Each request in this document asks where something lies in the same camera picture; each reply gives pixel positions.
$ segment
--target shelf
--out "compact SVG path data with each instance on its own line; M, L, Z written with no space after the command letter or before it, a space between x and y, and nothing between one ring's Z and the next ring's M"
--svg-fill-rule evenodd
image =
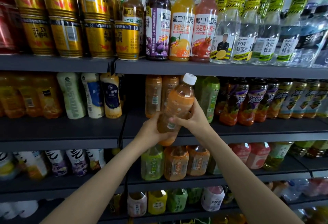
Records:
M42 181L33 181L27 175L20 175L10 181L0 181L0 202L65 198L92 176L49 176ZM124 192L124 183L125 179L117 188L116 194Z
M93 73L106 73L112 71L114 69L115 60L115 58L64 58L60 56L35 56L31 54L1 55L0 58L0 70L6 71Z
M37 224L40 223L52 210L54 210L63 200L62 199L56 199L52 201L41 201L39 202L39 208L38 210L32 214L30 217L27 218L20 218L15 217L11 220L5 220L1 223L3 224ZM128 216L120 215L120 216L113 216L109 213L109 211L106 209L102 216L100 217L100 220L98 224L127 224L128 222Z
M231 76L231 77L276 77L328 79L327 69L296 68L281 66L259 66L240 64L215 64L195 62L163 61L154 62L146 59L136 61L115 61L115 73L121 74L158 74L158 75L194 75Z
M312 177L326 177L328 176L328 158L307 158L296 157L306 168L312 172Z
M127 114L126 127L123 130L123 147L127 146L137 135L142 124L147 120L144 109L133 109ZM263 123L254 123L250 127L236 124L228 127L213 120L211 127L227 143L243 142L278 142L328 139L328 124L320 118L314 119L267 119ZM178 145L197 145L196 138L184 127L179 131L173 143Z
M0 118L0 151L116 148L125 115L118 119L78 120L67 117L46 119Z
M310 178L311 174L307 168L291 156L286 156L278 171L266 171L264 169L252 170L262 181L290 180L295 178ZM144 192L155 190L167 190L177 188L209 187L227 185L222 175L205 174L202 176L186 176L180 181L168 181L164 176L158 180L145 181L141 177L141 161L137 160L128 172L128 192Z

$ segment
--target orange bottle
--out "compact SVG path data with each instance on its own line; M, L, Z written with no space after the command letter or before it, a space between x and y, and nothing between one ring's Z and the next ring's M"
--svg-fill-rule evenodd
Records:
M180 78L177 75L163 76L161 111L164 111L167 100L169 99L169 94L172 89L179 85L179 80Z
M9 118L20 118L26 114L22 95L15 84L14 73L0 73L0 102Z
M170 92L166 108L157 121L157 130L160 133L178 132L180 130L181 126L171 123L169 118L187 118L188 113L194 104L195 95L193 85L195 85L196 80L197 77L186 73L183 77L183 83ZM170 146L174 140L175 137L162 140L158 144L162 146Z
M59 100L60 91L56 77L53 74L39 74L33 77L32 81L39 96L44 117L55 119L61 116L63 109Z
M201 176L206 172L210 152L200 145L187 146L190 159L187 166L187 174Z
M21 73L14 77L19 92L21 93L26 113L30 117L43 116L43 111L38 94L32 84L32 75L28 73Z
M146 76L146 107L147 118L153 117L161 110L162 77L160 75Z
M169 146L164 150L164 176L169 181L178 181L187 174L189 154L185 146Z

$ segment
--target dark blue label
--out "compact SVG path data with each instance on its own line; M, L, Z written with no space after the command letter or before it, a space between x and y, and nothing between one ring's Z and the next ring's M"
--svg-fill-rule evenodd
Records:
M101 82L101 86L105 95L105 104L111 109L120 106L120 99L118 97L118 87L115 84Z
M102 107L104 103L99 82L88 82L88 88L92 104L97 107Z

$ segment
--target person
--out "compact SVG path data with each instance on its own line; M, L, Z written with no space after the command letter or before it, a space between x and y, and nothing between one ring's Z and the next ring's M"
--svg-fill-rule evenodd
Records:
M225 50L226 52L228 52L228 48L230 44L227 42L227 39L228 39L228 34L224 33L224 35L222 36L222 42L217 44L217 51Z
M104 168L66 198L41 224L96 224L135 160L159 141L177 135L160 134L160 113L147 120L134 140ZM211 128L195 99L191 118L170 118L190 130L209 149L248 224L303 224L296 214L262 183Z

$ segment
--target bottle cap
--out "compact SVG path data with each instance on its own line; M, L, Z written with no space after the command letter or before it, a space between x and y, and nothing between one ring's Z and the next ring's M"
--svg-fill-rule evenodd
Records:
M189 84L189 85L195 85L197 80L197 77L195 77L192 74L189 73L185 73L184 77L183 77L183 82Z

